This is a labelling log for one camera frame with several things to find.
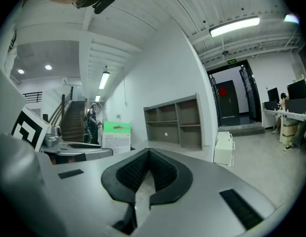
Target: white table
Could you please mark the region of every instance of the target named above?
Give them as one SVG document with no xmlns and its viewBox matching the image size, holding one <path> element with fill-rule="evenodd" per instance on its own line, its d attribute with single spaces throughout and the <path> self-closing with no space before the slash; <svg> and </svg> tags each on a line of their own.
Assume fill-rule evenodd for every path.
<svg viewBox="0 0 306 237">
<path fill-rule="evenodd" d="M 305 121 L 306 120 L 306 114 L 298 114 L 298 113 L 291 113 L 291 112 L 286 112 L 284 110 L 279 110 L 279 111 L 272 111 L 272 110 L 263 110 L 263 118 L 264 118 L 264 124 L 265 124 L 265 116 L 266 115 L 277 115 L 279 114 L 280 115 L 280 119 L 281 119 L 281 126 L 280 126 L 280 136 L 279 136 L 279 142 L 282 141 L 282 136 L 283 136 L 283 120 L 284 120 L 284 117 L 288 117 L 288 118 L 291 118 L 291 119 L 296 119 L 296 120 L 299 120 L 299 121 Z"/>
</svg>

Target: stair railing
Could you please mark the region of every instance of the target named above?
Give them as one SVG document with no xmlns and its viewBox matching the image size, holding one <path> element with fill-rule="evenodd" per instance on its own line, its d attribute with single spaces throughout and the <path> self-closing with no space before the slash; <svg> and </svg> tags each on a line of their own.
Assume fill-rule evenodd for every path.
<svg viewBox="0 0 306 237">
<path fill-rule="evenodd" d="M 70 92 L 69 92 L 69 94 L 67 96 L 65 96 L 65 94 L 62 94 L 62 101 L 58 105 L 56 110 L 53 112 L 53 114 L 50 117 L 50 119 L 48 119 L 48 115 L 47 114 L 43 114 L 43 119 L 46 122 L 50 123 L 51 125 L 56 125 L 58 120 L 59 120 L 59 117 L 61 117 L 61 122 L 63 121 L 63 119 L 65 117 L 65 108 L 66 108 L 68 102 L 70 100 L 73 100 L 73 89 L 74 89 L 74 87 L 71 87 L 71 90 L 70 90 Z"/>
<path fill-rule="evenodd" d="M 26 103 L 38 103 L 42 101 L 42 91 L 23 94 L 26 98 Z"/>
</svg>

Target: doorway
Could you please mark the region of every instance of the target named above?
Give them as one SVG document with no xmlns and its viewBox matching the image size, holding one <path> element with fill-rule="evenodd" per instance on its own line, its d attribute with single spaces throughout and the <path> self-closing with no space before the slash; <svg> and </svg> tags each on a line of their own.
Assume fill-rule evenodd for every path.
<svg viewBox="0 0 306 237">
<path fill-rule="evenodd" d="M 240 126 L 262 121 L 261 103 L 247 61 L 208 72 L 219 126 Z"/>
</svg>

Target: glass door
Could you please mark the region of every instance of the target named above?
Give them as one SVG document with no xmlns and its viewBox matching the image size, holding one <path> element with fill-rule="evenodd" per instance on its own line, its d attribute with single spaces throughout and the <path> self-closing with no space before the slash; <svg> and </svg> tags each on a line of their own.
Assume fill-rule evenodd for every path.
<svg viewBox="0 0 306 237">
<path fill-rule="evenodd" d="M 220 107 L 219 91 L 217 89 L 216 79 L 212 75 L 210 75 L 209 78 L 211 82 L 212 92 L 214 95 L 214 100 L 216 102 L 218 125 L 221 126 L 222 114 L 221 114 L 221 107 Z"/>
<path fill-rule="evenodd" d="M 250 118 L 261 121 L 261 104 L 252 71 L 244 66 L 241 68 L 240 74 L 245 87 Z"/>
</svg>

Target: red sign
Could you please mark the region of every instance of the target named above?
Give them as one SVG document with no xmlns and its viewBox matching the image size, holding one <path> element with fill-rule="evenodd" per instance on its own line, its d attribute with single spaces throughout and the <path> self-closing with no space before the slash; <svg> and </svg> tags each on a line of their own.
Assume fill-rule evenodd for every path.
<svg viewBox="0 0 306 237">
<path fill-rule="evenodd" d="M 225 88 L 221 88 L 221 89 L 219 90 L 219 95 L 220 95 L 220 96 L 224 97 L 226 94 L 227 94 L 227 90 L 226 90 Z"/>
</svg>

